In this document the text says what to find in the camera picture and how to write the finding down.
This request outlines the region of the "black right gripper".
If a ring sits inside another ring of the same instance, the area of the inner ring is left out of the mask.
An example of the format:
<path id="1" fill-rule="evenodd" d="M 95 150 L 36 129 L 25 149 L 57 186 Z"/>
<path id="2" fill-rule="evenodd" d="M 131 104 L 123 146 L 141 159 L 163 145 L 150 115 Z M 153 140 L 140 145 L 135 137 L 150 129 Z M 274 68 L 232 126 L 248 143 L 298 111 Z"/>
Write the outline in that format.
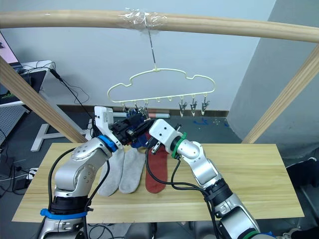
<path id="1" fill-rule="evenodd" d="M 133 139 L 137 139 L 152 127 L 153 122 L 152 121 L 144 121 L 140 125 L 138 125 L 137 128 L 133 130 Z M 147 150 L 146 150 L 146 156 L 151 153 L 155 155 L 160 147 L 160 142 L 157 139 L 149 139 L 147 141 Z"/>

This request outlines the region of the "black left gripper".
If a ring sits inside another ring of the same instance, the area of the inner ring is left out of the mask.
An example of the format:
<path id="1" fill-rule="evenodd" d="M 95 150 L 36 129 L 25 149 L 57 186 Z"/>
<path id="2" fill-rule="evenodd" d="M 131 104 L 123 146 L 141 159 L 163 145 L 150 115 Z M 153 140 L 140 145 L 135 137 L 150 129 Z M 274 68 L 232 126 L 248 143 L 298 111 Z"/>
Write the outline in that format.
<path id="1" fill-rule="evenodd" d="M 112 134 L 119 140 L 122 145 L 136 143 L 136 138 L 133 137 L 133 126 L 139 126 L 143 123 L 145 117 L 141 113 L 131 115 L 129 119 L 118 120 L 111 127 Z"/>

